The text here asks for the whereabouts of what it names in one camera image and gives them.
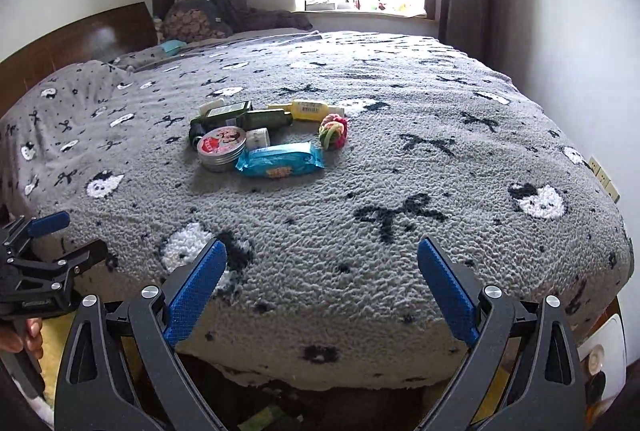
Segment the pillow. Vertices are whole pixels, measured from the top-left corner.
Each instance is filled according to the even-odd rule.
[[[233,30],[220,18],[211,0],[175,0],[162,23],[164,40],[185,43],[229,37]]]

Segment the wooden bed frame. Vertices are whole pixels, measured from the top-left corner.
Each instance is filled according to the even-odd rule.
[[[108,62],[158,43],[144,3],[86,17],[46,34],[0,62],[0,117],[47,75],[75,62]]]

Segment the fleece blanket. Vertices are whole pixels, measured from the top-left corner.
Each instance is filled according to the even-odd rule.
[[[347,145],[281,179],[203,169],[187,142],[207,99],[343,106]],[[296,122],[273,144],[315,140]],[[228,265],[180,351],[241,384],[415,387],[464,354],[416,265],[423,236],[484,283],[561,299],[578,337],[632,267],[622,217],[540,106],[433,38],[336,32],[190,48],[127,73],[68,66],[0,122],[2,199],[65,209],[38,242],[55,259],[100,237],[78,281],[104,301],[161,284],[216,236]]]

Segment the metal bolt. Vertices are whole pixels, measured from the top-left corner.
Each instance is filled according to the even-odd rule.
[[[500,290],[497,286],[489,285],[484,289],[484,293],[487,294],[492,299],[498,299],[498,297],[502,296],[502,290]]]
[[[553,308],[558,308],[558,306],[560,306],[560,300],[556,296],[547,296],[545,301],[546,304],[553,306]]]
[[[160,290],[155,285],[145,286],[142,289],[142,297],[145,299],[151,299],[152,297],[156,297]]]
[[[95,305],[95,303],[97,303],[97,301],[98,298],[96,296],[94,296],[93,294],[89,294],[82,300],[82,306],[93,306]]]

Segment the bed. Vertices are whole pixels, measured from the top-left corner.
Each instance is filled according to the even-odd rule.
[[[348,144],[313,175],[207,172],[186,135],[217,96],[338,104]],[[317,130],[296,122],[272,143]],[[632,271],[622,217],[571,141],[508,77],[433,38],[270,30],[72,64],[11,107],[0,137],[10,211],[71,214],[41,258],[107,242],[82,294],[129,297],[225,243],[223,278],[178,349],[242,385],[449,378],[464,350],[417,270],[426,235],[511,295],[558,295],[578,336]]]

